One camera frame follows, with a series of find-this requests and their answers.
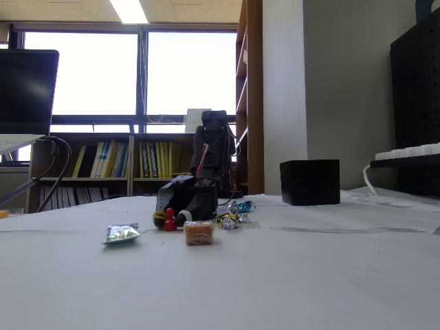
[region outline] bookshelf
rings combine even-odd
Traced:
[[[57,133],[58,138],[65,140],[71,147],[72,159],[67,169],[66,176],[60,183],[60,187],[87,187],[87,188],[108,188],[109,195],[142,196],[145,194],[157,193],[171,179],[152,179],[140,177],[139,142],[174,142],[182,147],[179,172],[190,172],[191,160],[194,153],[192,133],[176,134],[112,134],[112,133]],[[97,145],[99,142],[126,142],[129,144],[129,159],[127,177],[72,177],[81,146]],[[41,186],[52,186],[58,179],[65,162],[67,152],[62,145],[59,145],[60,155],[56,160],[53,169],[42,178],[41,181],[31,187],[27,192],[26,213],[35,212],[40,205]],[[32,145],[29,179],[43,173],[52,162],[51,144],[36,143]]]
[[[263,2],[243,0],[236,37],[236,182],[249,195],[265,192],[263,129]]]
[[[131,196],[142,196],[157,193],[171,178],[153,179],[140,177],[139,142],[174,142],[182,148],[179,173],[190,172],[194,153],[193,133],[145,133],[133,135],[133,152],[131,162],[132,185]]]
[[[117,142],[126,142],[129,144],[129,165],[131,160],[131,134],[121,133],[57,133],[56,137],[66,141],[71,148],[71,162],[65,177],[60,183],[60,187],[87,187],[87,188],[108,188],[109,194],[128,195],[131,187],[130,172],[127,177],[104,177],[104,178],[90,178],[90,177],[72,177],[81,150],[81,146],[97,145],[99,142],[110,142],[116,140]],[[61,174],[65,162],[67,160],[67,151],[64,146],[57,143],[60,155],[57,157],[53,169],[42,178],[40,183],[31,187],[27,191],[26,213],[34,213],[40,205],[40,191],[41,186],[52,186]],[[29,167],[29,179],[37,177],[49,168],[52,162],[51,144],[50,143],[35,143],[31,148],[31,160]]]

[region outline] black cube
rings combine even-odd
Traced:
[[[340,204],[339,160],[280,164],[283,201],[295,206]]]

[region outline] ceiling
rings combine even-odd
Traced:
[[[140,0],[150,23],[238,23],[242,0]],[[120,22],[110,0],[0,0],[0,21]]]

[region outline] white keyboard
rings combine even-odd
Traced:
[[[0,155],[32,144],[42,136],[32,134],[0,134]]]
[[[407,158],[425,155],[440,154],[439,144],[426,144],[424,146],[416,146],[413,148],[397,149],[387,153],[378,153],[375,157],[376,160],[395,160],[396,158]]]

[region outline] ceiling light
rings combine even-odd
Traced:
[[[123,24],[147,24],[139,0],[110,0]]]

